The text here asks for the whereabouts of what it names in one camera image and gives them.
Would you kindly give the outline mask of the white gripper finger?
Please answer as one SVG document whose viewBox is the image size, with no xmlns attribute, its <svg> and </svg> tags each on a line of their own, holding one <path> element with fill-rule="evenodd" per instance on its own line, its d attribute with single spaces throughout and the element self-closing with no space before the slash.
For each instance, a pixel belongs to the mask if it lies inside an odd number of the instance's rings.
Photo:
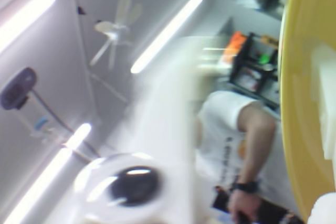
<svg viewBox="0 0 336 224">
<path fill-rule="evenodd" d="M 318 43 L 311 52 L 312 95 L 318 104 L 325 159 L 335 152 L 335 50 Z"/>
<path fill-rule="evenodd" d="M 134 103 L 107 138 L 121 152 L 145 154 L 164 174 L 158 223 L 194 223 L 194 102 L 197 64 L 208 36 L 183 37 L 135 77 Z"/>
</svg>

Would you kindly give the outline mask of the person's hand with wristwatch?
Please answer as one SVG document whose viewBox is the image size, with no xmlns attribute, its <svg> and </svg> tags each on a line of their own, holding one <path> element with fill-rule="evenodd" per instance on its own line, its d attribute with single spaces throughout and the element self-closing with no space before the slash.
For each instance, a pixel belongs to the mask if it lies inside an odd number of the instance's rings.
<svg viewBox="0 0 336 224">
<path fill-rule="evenodd" d="M 262 199 L 256 194 L 234 190 L 230 195 L 228 210 L 234 223 L 239 223 L 239 214 L 243 213 L 250 222 L 258 219 L 258 210 Z"/>
</svg>

